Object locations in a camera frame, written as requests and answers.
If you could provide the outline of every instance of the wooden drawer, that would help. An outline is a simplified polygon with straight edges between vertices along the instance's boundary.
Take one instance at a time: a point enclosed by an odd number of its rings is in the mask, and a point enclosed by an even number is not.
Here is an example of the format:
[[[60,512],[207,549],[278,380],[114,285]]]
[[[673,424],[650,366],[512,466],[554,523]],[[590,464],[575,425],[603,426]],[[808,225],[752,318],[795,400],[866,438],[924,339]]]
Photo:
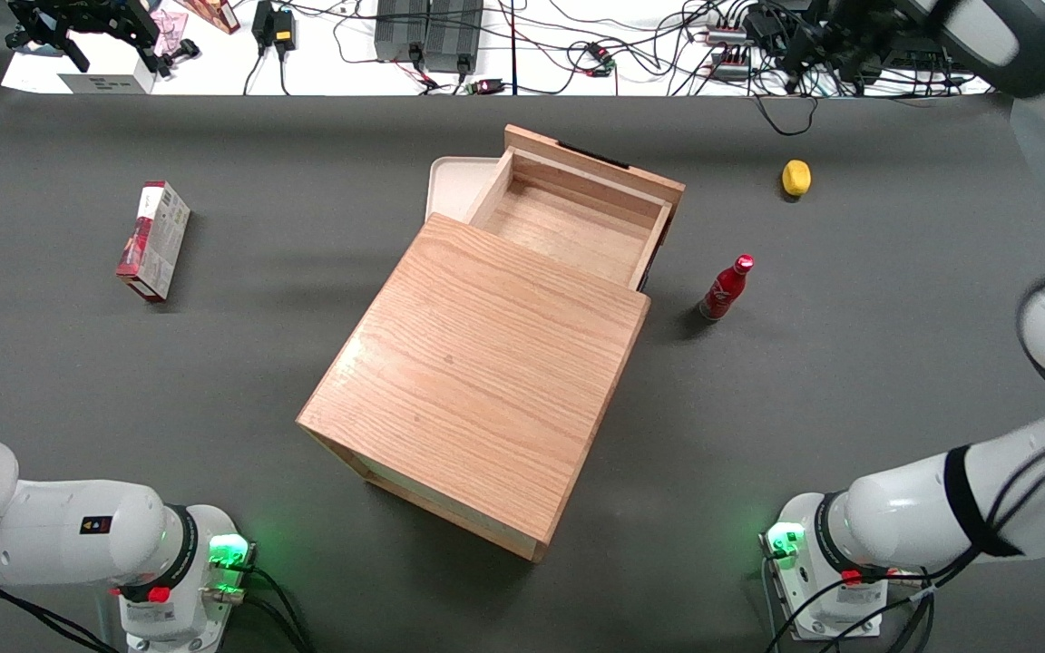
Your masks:
[[[560,263],[637,289],[684,186],[521,127],[462,219]]]
[[[426,219],[299,425],[370,484],[538,562],[681,190],[508,127],[469,223]]]

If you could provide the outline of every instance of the white table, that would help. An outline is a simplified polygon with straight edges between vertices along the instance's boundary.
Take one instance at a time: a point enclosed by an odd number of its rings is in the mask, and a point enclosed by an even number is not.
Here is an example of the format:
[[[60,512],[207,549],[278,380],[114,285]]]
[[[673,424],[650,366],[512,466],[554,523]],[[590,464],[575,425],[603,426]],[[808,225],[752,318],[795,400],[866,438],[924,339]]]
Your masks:
[[[557,91],[567,84],[563,91],[566,95],[668,95],[676,91],[681,81],[688,79],[686,73],[650,74],[636,65],[633,55],[625,52],[617,54],[618,74],[610,78],[590,78],[585,74],[572,74],[563,67],[570,67],[567,55],[563,50],[547,51],[527,43],[522,38],[530,38],[543,45],[572,45],[576,41],[595,41],[598,34],[621,38],[626,42],[648,40],[651,30],[659,24],[669,13],[678,11],[678,5],[673,3],[640,3],[635,0],[555,0],[564,11],[578,20],[563,17],[551,0],[515,0],[515,28],[518,29],[518,83],[519,86],[538,91]],[[293,95],[414,95],[423,90],[422,84],[411,78],[411,75],[393,63],[348,63],[349,61],[368,61],[374,57],[373,29],[374,21],[348,17],[349,14],[361,14],[372,17],[376,11],[376,0],[347,0],[336,3],[335,0],[304,0],[306,7],[332,9],[323,17],[308,17],[295,13],[296,42],[298,49],[287,54],[285,62],[285,86]],[[699,3],[690,3],[690,7],[698,7]],[[175,0],[163,0],[162,8],[169,11],[186,11]],[[228,34],[204,22],[202,18],[189,16],[185,28],[185,38],[191,38],[200,46],[203,55],[194,61],[179,64],[173,75],[168,79],[157,79],[153,87],[154,95],[240,95],[245,89],[245,78],[257,61],[257,46],[253,41],[250,28],[253,13],[256,10],[256,0],[243,0],[235,13],[240,20],[240,29]],[[598,24],[603,18],[629,25],[627,29],[617,24]],[[557,26],[532,24],[531,20],[547,22]],[[488,0],[485,4],[482,21],[483,31],[481,52],[478,55],[478,69],[472,79],[502,78],[511,79],[511,40],[509,17],[501,9],[497,0]],[[693,31],[701,31],[704,22],[697,21],[692,26]],[[127,45],[103,34],[79,34],[74,38],[79,48],[88,59],[116,57],[129,55]],[[686,34],[681,42],[686,41]],[[656,39],[658,55],[670,61],[676,50],[676,32],[664,34]],[[644,50],[651,50],[652,43],[643,43]],[[680,69],[692,71],[700,66],[709,53],[710,46],[702,42],[690,43],[683,46],[678,65]],[[591,59],[583,60],[585,66],[591,64]],[[669,70],[667,64],[663,69]],[[3,77],[3,86],[17,88],[21,91],[34,93],[69,93],[66,84],[59,78],[59,73],[77,72],[67,57],[39,57],[31,54],[16,54],[7,73]],[[899,73],[887,73],[888,79],[899,79]],[[457,83],[457,74],[431,74],[441,86],[452,86]],[[753,86],[758,93],[779,93],[781,83],[779,74],[766,73],[760,83]],[[922,79],[918,87],[925,91],[925,83],[929,81],[929,73],[920,73]],[[932,75],[933,90],[942,92],[942,75]],[[711,79],[700,88],[702,79],[696,78],[693,91],[699,90],[702,95],[747,95],[746,86],[726,86]],[[435,91],[435,94],[450,92],[452,88]],[[911,90],[911,86],[882,86],[878,83],[872,86],[869,94],[903,94]],[[986,90],[986,84],[974,79],[963,86],[963,93],[978,93]],[[835,94],[836,88],[829,77],[809,90],[813,94]],[[689,92],[684,84],[679,94]],[[250,95],[280,95],[278,54],[270,49],[264,62],[253,74],[249,85]],[[519,91],[519,94],[530,94]]]

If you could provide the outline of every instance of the yellow object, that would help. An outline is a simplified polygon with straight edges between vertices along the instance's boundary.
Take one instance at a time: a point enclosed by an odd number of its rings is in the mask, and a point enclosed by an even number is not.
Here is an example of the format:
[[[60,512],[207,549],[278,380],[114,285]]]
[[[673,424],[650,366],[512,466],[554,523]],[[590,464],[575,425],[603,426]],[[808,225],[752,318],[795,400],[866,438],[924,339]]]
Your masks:
[[[800,197],[809,192],[809,186],[813,185],[813,173],[809,172],[809,164],[800,160],[792,160],[785,164],[785,172],[781,173],[781,183],[785,187],[785,193],[794,197]]]

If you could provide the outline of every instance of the white box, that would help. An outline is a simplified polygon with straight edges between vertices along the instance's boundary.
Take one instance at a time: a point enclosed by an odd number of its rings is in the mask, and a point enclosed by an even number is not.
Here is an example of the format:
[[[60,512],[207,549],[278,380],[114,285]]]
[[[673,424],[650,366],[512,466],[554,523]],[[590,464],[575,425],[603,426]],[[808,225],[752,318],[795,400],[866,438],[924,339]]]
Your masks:
[[[190,215],[188,205],[168,182],[144,183],[136,228],[124,244],[115,276],[149,302],[167,300]]]
[[[68,57],[59,59],[57,75],[72,93],[142,95],[153,92],[156,73],[140,60],[127,43],[106,33],[67,32],[91,65],[79,72]]]

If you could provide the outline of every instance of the gray mat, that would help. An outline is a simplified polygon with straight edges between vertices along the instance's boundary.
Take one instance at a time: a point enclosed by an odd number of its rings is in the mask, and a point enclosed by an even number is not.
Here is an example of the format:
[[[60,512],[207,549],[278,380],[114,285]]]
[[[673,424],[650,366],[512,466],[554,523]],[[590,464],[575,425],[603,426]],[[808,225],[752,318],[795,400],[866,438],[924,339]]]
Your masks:
[[[788,129],[809,109],[767,104]],[[754,537],[785,500],[1045,414],[1014,334],[1045,210],[1007,117],[851,99],[815,119],[783,138],[745,99],[0,90],[0,441],[26,479],[227,509],[323,650],[763,650]],[[689,185],[536,567],[366,486],[293,424],[422,223],[429,163],[501,154],[508,120]],[[814,189],[784,203],[793,157]],[[113,271],[159,178],[195,221],[171,301],[145,306]],[[697,329],[693,303],[742,251],[746,295]],[[24,594],[94,628],[100,591]],[[1045,650],[1045,560],[972,567],[938,607],[932,652]],[[225,650],[285,646],[238,610]],[[0,605],[0,650],[70,649]]]

